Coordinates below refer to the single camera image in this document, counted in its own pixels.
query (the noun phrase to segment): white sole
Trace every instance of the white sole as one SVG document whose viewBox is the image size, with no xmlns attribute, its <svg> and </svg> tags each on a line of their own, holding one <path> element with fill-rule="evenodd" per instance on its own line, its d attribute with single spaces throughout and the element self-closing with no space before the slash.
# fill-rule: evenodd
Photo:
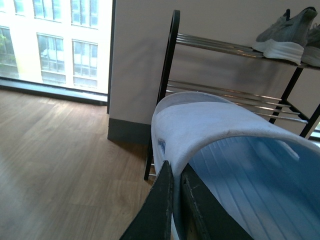
<svg viewBox="0 0 320 240">
<path fill-rule="evenodd" d="M 269 45 L 269 41 L 270 41 L 270 39 L 267 40 L 267 41 L 263 41 L 263 42 L 261 42 L 261 41 L 256 41 L 256 42 L 253 44 L 252 48 L 253 48 L 254 50 L 257 50 L 257 51 L 263 53 L 263 52 L 267 49 L 267 47 L 268 47 L 268 45 Z"/>
<path fill-rule="evenodd" d="M 314 46 L 306 46 L 301 61 L 311 66 L 320 67 L 320 49 Z"/>
<path fill-rule="evenodd" d="M 269 59 L 283 59 L 300 65 L 301 56 L 304 48 L 295 42 L 278 42 L 273 39 L 266 41 L 266 47 L 263 55 Z"/>
</svg>

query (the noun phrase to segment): shoe rack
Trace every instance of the shoe rack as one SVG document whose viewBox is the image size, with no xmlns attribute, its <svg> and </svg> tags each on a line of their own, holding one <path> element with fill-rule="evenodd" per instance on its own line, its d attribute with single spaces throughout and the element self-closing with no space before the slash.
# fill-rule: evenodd
<svg viewBox="0 0 320 240">
<path fill-rule="evenodd" d="M 313 67 L 305 63 L 296 65 L 293 62 L 282 59 L 265 58 L 262 52 L 253 50 L 251 47 L 232 44 L 228 42 L 222 42 L 187 34 L 179 33 L 180 24 L 180 11 L 174 10 L 171 20 L 170 32 L 168 42 L 166 46 L 165 58 L 163 63 L 161 82 L 157 97 L 157 104 L 167 94 L 173 94 L 182 91 L 199 91 L 209 94 L 214 94 L 226 98 L 237 105 L 245 107 L 252 112 L 268 118 L 269 122 L 274 124 L 277 119 L 286 121 L 293 121 L 304 124 L 304 128 L 300 133 L 300 136 L 305 138 L 313 125 L 316 123 L 320 116 L 320 104 L 314 111 L 311 117 L 307 117 L 302 111 L 291 104 L 288 101 L 290 93 L 294 89 L 296 82 L 298 81 L 300 74 L 304 69 L 320 70 L 320 67 Z M 249 92 L 242 92 L 232 89 L 225 89 L 213 86 L 206 86 L 197 83 L 190 83 L 180 80 L 170 79 L 170 70 L 174 58 L 176 45 L 184 45 L 193 48 L 200 48 L 209 51 L 215 51 L 230 55 L 237 55 L 244 58 L 260 59 L 264 61 L 279 62 L 295 66 L 296 69 L 286 86 L 281 98 L 275 98 L 271 96 L 263 96 Z M 149 176 L 150 166 L 152 162 L 152 146 L 149 141 L 149 148 L 146 157 L 146 168 L 144 179 L 147 180 Z"/>
</svg>

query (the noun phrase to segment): gray sneaker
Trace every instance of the gray sneaker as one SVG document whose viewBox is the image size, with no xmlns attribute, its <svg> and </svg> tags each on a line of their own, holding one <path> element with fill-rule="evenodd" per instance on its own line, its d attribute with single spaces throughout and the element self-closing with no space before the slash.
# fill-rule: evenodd
<svg viewBox="0 0 320 240">
<path fill-rule="evenodd" d="M 301 61 L 316 67 L 320 67 L 320 25 L 314 25 L 309 31 L 307 44 Z"/>
<path fill-rule="evenodd" d="M 263 55 L 270 59 L 284 59 L 300 64 L 307 35 L 313 19 L 317 16 L 314 7 L 307 7 L 295 17 L 290 18 L 290 12 L 282 16 L 273 26 L 268 28 L 256 39 L 257 45 L 264 46 Z"/>
<path fill-rule="evenodd" d="M 282 24 L 289 21 L 289 19 L 290 9 L 287 9 L 286 12 L 278 18 L 276 23 L 272 24 L 267 30 L 265 30 L 256 38 L 255 44 L 252 46 L 252 48 L 263 53 L 268 47 L 268 40 L 271 39 L 272 34 L 276 32 Z"/>
</svg>

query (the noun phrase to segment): wooden floor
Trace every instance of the wooden floor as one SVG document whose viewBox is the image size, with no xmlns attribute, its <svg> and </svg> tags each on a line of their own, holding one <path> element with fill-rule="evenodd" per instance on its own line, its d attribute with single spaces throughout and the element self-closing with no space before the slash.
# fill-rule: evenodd
<svg viewBox="0 0 320 240">
<path fill-rule="evenodd" d="M 119 239 L 152 182 L 106 111 L 0 90 L 0 240 Z"/>
</svg>

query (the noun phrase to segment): window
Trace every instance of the window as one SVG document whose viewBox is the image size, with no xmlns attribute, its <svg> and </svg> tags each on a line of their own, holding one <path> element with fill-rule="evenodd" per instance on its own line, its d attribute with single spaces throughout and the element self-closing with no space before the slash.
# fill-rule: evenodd
<svg viewBox="0 0 320 240">
<path fill-rule="evenodd" d="M 2 77 L 19 77 L 10 30 L 7 27 L 0 27 L 0 73 Z"/>
<path fill-rule="evenodd" d="M 97 87 L 97 51 L 96 44 L 73 41 L 74 85 Z"/>
<path fill-rule="evenodd" d="M 19 15 L 24 14 L 24 0 L 14 0 L 15 13 Z"/>
<path fill-rule="evenodd" d="M 4 0 L 0 0 L 0 12 L 4 12 L 5 11 L 5 3 Z"/>
<path fill-rule="evenodd" d="M 43 82 L 48 84 L 65 84 L 63 39 L 41 34 L 38 34 L 37 37 Z"/>
<path fill-rule="evenodd" d="M 17 65 L 10 30 L 6 27 L 0 27 L 0 63 Z"/>
<path fill-rule="evenodd" d="M 36 18 L 59 22 L 61 20 L 60 0 L 33 0 Z"/>
<path fill-rule="evenodd" d="M 98 0 L 72 0 L 72 23 L 86 27 L 98 26 Z"/>
</svg>

